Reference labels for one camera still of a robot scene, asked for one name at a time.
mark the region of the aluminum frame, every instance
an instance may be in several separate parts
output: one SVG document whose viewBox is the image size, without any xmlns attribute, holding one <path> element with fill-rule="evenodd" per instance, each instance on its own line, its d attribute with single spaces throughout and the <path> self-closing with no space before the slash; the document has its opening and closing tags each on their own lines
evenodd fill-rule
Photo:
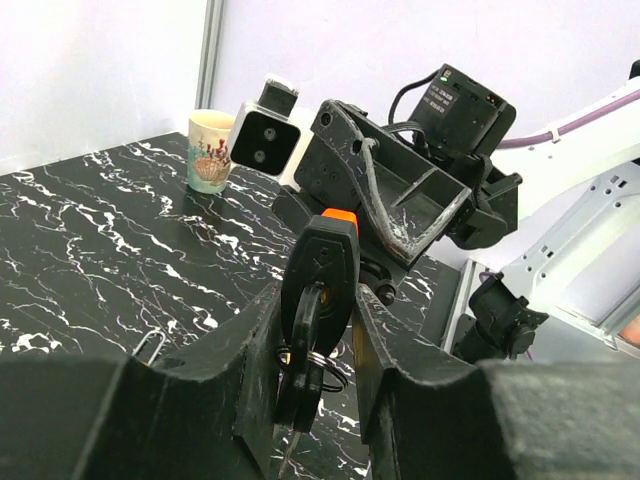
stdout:
<svg viewBox="0 0 640 480">
<path fill-rule="evenodd" d="M 218 65 L 218 50 L 222 37 L 225 0 L 208 0 L 205 12 L 200 73 L 196 90 L 196 108 L 213 107 L 213 85 Z"/>
</svg>

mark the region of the white camera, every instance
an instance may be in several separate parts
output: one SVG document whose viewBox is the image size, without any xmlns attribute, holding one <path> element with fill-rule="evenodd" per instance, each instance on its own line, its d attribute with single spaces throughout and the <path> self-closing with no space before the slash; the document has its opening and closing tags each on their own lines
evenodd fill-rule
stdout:
<svg viewBox="0 0 640 480">
<path fill-rule="evenodd" d="M 231 160 L 279 176 L 300 140 L 289 119 L 298 94 L 286 80 L 267 75 L 260 99 L 244 102 L 236 116 L 227 142 Z"/>
</svg>

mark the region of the black cable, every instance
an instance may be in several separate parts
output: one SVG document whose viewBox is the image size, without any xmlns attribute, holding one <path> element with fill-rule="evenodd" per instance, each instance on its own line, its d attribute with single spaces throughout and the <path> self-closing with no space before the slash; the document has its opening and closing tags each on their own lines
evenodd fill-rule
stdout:
<svg viewBox="0 0 640 480">
<path fill-rule="evenodd" d="M 422 130 L 422 127 L 418 122 L 407 121 L 392 123 L 382 127 L 382 129 L 388 133 L 415 132 L 415 138 L 416 140 L 420 141 L 420 146 L 424 146 L 427 144 L 427 137 L 425 136 L 424 130 Z"/>
<path fill-rule="evenodd" d="M 391 102 L 391 108 L 389 108 L 389 118 L 388 118 L 389 125 L 393 124 L 393 118 L 396 116 L 396 109 L 398 108 L 398 104 L 400 103 L 400 100 L 402 100 L 402 97 L 404 97 L 407 92 L 410 92 L 411 90 L 415 90 L 416 88 L 426 85 L 427 83 L 432 81 L 434 78 L 436 78 L 437 74 L 438 74 L 438 70 L 433 72 L 428 77 L 425 77 L 422 80 L 418 80 L 417 82 L 410 83 L 409 85 L 402 87 L 400 89 L 400 91 L 396 95 L 396 98 L 394 98 L 393 102 Z"/>
</svg>

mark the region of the black marble surface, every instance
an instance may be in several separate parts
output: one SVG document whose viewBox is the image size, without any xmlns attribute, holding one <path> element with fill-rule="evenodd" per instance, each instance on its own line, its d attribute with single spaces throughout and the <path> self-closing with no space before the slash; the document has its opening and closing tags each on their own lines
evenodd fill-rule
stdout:
<svg viewBox="0 0 640 480">
<path fill-rule="evenodd" d="M 270 211 L 277 184 L 238 168 L 221 196 L 197 194 L 185 155 L 169 134 L 0 178 L 0 354 L 131 352 L 154 328 L 166 354 L 281 278 L 294 239 Z M 443 323 L 455 285 L 438 279 L 452 272 L 420 260 L 393 312 L 417 331 Z M 367 474 L 346 343 L 338 363 L 352 385 L 325 394 L 283 478 Z M 277 432 L 273 478 L 290 441 Z"/>
</svg>

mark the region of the mug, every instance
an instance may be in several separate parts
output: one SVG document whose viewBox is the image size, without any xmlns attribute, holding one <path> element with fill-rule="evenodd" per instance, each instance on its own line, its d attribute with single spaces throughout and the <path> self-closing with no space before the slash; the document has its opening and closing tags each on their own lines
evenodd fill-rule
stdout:
<svg viewBox="0 0 640 480">
<path fill-rule="evenodd" d="M 220 193 L 227 186 L 231 159 L 227 139 L 235 117 L 218 110 L 189 116 L 187 183 L 196 192 Z"/>
</svg>

